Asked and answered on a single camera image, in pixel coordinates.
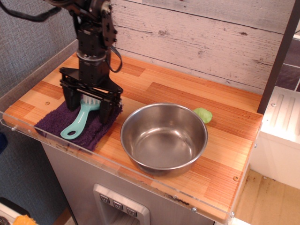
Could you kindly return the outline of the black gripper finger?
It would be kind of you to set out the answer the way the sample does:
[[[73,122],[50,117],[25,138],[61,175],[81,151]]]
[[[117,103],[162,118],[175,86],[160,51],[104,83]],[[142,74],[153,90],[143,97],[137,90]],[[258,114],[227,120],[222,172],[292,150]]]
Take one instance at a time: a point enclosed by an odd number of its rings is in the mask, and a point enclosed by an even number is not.
[[[81,101],[81,93],[77,90],[79,86],[62,86],[67,108],[70,111],[76,110]]]
[[[114,102],[108,101],[101,101],[100,108],[99,108],[99,120],[102,124],[106,124],[108,119],[113,114],[115,109]]]

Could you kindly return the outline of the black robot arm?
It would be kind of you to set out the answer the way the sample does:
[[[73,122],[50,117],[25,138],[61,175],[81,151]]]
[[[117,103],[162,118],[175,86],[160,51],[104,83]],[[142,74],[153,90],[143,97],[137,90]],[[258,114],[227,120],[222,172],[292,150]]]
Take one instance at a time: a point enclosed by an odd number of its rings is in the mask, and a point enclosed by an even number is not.
[[[109,0],[50,0],[49,4],[66,9],[73,18],[78,40],[79,68],[62,67],[60,84],[67,107],[75,110],[83,96],[100,101],[100,122],[106,124],[120,102],[123,89],[114,83],[109,73],[113,69],[111,53],[119,55],[113,44],[117,31],[113,25],[112,6]]]

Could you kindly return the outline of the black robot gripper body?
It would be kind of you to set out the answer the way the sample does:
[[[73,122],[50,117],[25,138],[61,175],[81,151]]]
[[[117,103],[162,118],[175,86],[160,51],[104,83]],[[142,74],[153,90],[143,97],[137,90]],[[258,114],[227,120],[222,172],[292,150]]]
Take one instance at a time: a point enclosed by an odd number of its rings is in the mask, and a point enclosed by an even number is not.
[[[61,86],[79,86],[81,94],[96,98],[100,101],[114,102],[117,106],[123,89],[114,83],[109,73],[117,73],[122,68],[122,62],[116,70],[110,65],[110,58],[98,61],[79,59],[79,68],[60,68]]]

